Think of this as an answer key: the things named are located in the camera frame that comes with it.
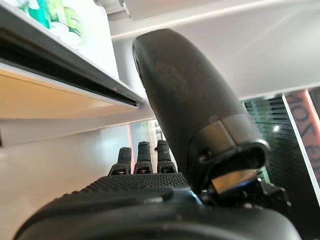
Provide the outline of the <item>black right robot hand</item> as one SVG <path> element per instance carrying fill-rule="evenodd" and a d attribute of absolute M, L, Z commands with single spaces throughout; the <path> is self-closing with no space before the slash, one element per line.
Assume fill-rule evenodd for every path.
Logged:
<path fill-rule="evenodd" d="M 171 29 L 138 36 L 132 54 L 165 141 L 128 172 L 122 148 L 110 174 L 54 199 L 16 240 L 298 240 L 283 188 L 260 180 L 270 146 L 206 57 Z"/>

